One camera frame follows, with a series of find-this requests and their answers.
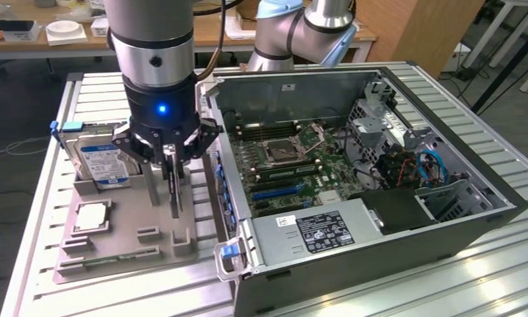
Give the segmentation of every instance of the wooden desk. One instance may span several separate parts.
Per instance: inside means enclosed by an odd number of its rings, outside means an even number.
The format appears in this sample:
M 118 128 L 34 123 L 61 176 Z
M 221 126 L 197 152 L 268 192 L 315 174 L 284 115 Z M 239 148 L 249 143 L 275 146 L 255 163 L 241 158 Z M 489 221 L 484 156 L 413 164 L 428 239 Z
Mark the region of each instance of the wooden desk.
M 1 0 L 0 3 L 12 5 L 12 10 L 20 20 L 36 20 L 42 29 L 46 24 L 56 20 L 56 14 L 68 12 L 68 8 L 52 7 L 37 8 L 30 0 Z M 212 52 L 219 40 L 219 14 L 196 17 L 193 20 L 193 40 L 196 44 L 196 53 Z M 16 43 L 0 41 L 0 59 L 30 59 L 30 58 L 54 58 L 54 57 L 89 57 L 114 55 L 109 50 L 105 38 L 92 36 L 89 23 L 84 23 L 88 42 L 49 46 L 45 31 L 41 31 L 38 41 L 30 43 Z M 359 48 L 353 54 L 352 60 L 365 61 L 372 42 L 376 36 L 363 28 L 356 34 L 352 48 Z M 224 52 L 249 52 L 253 49 L 255 39 L 232 40 L 224 38 Z

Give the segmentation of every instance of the hard drive label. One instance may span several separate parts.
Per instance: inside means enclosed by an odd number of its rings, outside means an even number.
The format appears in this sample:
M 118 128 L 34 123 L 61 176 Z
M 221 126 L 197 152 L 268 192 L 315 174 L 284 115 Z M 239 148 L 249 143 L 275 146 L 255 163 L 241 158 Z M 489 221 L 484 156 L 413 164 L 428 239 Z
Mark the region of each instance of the hard drive label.
M 353 238 L 337 211 L 297 219 L 307 250 L 319 253 L 353 243 Z
M 80 151 L 96 182 L 118 187 L 129 179 L 125 162 L 117 157 L 121 150 L 114 145 L 82 147 Z

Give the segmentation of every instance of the hard drive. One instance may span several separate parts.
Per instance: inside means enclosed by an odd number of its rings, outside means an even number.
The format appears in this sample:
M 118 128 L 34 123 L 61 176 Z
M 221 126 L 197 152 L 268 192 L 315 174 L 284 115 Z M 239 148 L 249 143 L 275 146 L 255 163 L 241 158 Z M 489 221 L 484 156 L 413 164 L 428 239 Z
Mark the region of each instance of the hard drive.
M 141 173 L 134 160 L 112 144 L 112 131 L 124 123 L 66 122 L 58 133 L 80 180 L 93 180 L 98 190 L 130 186 Z

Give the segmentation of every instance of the barcode sticker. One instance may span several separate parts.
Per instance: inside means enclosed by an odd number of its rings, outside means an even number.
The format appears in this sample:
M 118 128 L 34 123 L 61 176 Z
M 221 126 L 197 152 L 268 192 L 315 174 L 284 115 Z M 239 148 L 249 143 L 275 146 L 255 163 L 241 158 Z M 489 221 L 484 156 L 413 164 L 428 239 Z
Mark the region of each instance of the barcode sticker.
M 276 218 L 276 222 L 279 223 L 279 227 L 291 226 L 296 224 L 296 216 L 289 215 L 285 217 Z

